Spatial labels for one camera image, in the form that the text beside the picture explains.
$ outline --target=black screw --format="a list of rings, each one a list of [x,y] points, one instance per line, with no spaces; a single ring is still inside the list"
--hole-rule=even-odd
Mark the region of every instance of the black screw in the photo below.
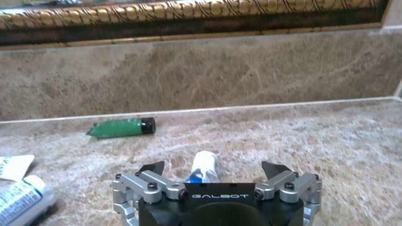
[[[294,190],[294,189],[295,189],[295,184],[291,183],[291,182],[286,182],[286,183],[284,183],[284,188],[286,188],[287,190]]]
[[[262,200],[263,199],[264,194],[262,193],[260,190],[256,190],[254,193],[254,197],[256,200]]]
[[[158,189],[158,184],[156,184],[156,182],[150,182],[148,183],[148,190],[150,191],[155,191]]]
[[[179,193],[179,201],[183,201],[188,196],[188,192],[186,190],[182,190]]]

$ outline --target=ornate mirror frame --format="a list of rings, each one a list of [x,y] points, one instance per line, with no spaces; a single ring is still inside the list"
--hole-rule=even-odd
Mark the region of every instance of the ornate mirror frame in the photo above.
[[[381,27],[391,0],[179,0],[0,8],[0,48]]]

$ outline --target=paper label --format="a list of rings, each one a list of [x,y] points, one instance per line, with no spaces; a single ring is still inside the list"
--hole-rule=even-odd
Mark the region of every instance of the paper label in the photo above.
[[[20,181],[24,178],[33,158],[32,154],[8,157],[0,156],[0,178]]]

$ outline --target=toothpaste tube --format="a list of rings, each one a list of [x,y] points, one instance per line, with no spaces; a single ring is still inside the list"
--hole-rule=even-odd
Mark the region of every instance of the toothpaste tube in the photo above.
[[[28,176],[0,193],[0,225],[27,226],[55,204],[52,189],[37,176]]]
[[[219,183],[215,171],[218,156],[212,152],[198,152],[194,157],[191,175],[187,183]]]

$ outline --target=green lotion tube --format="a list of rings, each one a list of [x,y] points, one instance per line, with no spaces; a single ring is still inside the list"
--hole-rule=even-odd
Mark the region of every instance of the green lotion tube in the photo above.
[[[87,135],[96,138],[113,138],[152,133],[155,133],[155,119],[134,118],[95,123]]]

